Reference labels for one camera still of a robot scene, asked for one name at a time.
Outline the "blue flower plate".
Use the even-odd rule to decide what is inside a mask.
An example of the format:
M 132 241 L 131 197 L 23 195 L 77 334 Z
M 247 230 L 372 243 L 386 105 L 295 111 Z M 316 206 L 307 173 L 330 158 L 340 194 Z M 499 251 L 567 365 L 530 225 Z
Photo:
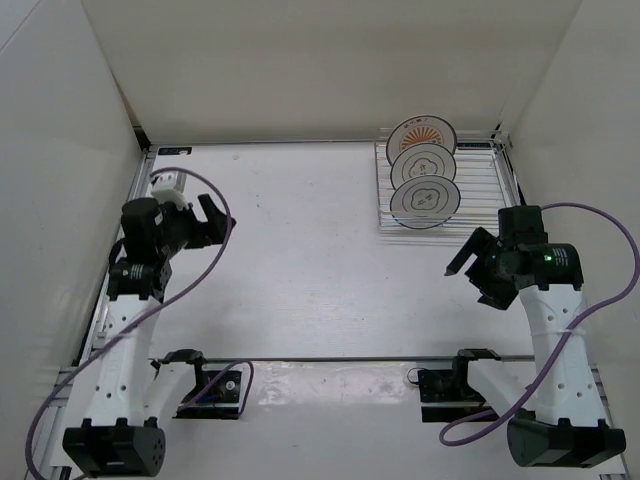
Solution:
M 445 147 L 432 143 L 412 145 L 400 153 L 391 166 L 390 179 L 394 189 L 407 181 L 436 175 L 453 181 L 457 165 L 453 154 Z
M 402 226 L 423 230 L 447 222 L 457 213 L 460 203 L 461 193 L 453 181 L 425 175 L 398 187 L 391 197 L 389 210 Z

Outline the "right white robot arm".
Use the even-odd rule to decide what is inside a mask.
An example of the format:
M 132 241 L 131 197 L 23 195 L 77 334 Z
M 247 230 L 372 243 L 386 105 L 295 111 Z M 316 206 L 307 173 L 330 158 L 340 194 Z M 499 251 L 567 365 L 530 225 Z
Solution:
M 457 419 L 439 433 L 446 447 L 476 442 L 505 427 L 513 461 L 520 467 L 592 468 L 622 454 L 625 433 L 608 425 L 580 331 L 592 314 L 628 296 L 634 272 L 618 294 L 591 307 L 584 304 L 584 277 L 576 248 L 551 243 L 540 206 L 499 210 L 497 235 L 477 228 L 446 267 L 463 271 L 480 292 L 479 303 L 505 311 L 524 307 L 536 376 L 521 385 L 492 351 L 462 350 L 454 359 L 449 387 L 460 399 L 479 393 L 497 418 L 482 430 L 450 440 Z

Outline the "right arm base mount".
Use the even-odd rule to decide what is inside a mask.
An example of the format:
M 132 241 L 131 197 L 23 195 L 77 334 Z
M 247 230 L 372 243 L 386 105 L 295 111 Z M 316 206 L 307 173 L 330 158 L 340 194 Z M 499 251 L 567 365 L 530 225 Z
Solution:
M 453 379 L 451 369 L 414 367 L 407 372 L 406 380 L 419 390 L 423 423 L 451 423 L 478 413 L 484 416 L 472 422 L 492 422 L 498 418 L 482 395 L 467 385 L 456 386 Z

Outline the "orange sunburst plate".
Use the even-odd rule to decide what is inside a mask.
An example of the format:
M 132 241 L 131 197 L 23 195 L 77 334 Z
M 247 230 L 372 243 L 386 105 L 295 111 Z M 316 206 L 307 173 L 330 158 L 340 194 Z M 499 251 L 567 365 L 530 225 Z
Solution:
M 409 147 L 422 143 L 440 145 L 454 154 L 457 147 L 457 134 L 453 126 L 439 116 L 411 117 L 401 122 L 390 133 L 385 149 L 388 163 L 392 165 Z

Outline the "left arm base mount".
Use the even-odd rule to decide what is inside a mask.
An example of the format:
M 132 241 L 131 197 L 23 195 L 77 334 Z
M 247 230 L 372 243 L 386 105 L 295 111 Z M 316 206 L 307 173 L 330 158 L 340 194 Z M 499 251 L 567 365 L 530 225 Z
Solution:
M 204 360 L 195 363 L 195 386 L 183 398 L 175 418 L 239 420 L 255 378 L 254 364 L 236 360 L 213 370 L 206 365 Z

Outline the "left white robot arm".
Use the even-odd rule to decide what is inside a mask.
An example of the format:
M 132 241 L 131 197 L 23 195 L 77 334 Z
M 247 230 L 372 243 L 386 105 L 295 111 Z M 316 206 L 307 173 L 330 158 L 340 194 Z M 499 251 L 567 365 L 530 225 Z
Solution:
M 94 392 L 81 424 L 62 437 L 65 453 L 91 478 L 157 476 L 166 447 L 161 419 L 183 396 L 198 400 L 208 392 L 210 377 L 192 360 L 176 367 L 169 357 L 149 356 L 160 311 L 170 303 L 171 259 L 184 249 L 224 247 L 236 224 L 209 195 L 198 201 L 204 221 L 179 195 L 122 207 L 123 237 L 109 260 L 105 344 L 88 360 L 99 366 Z

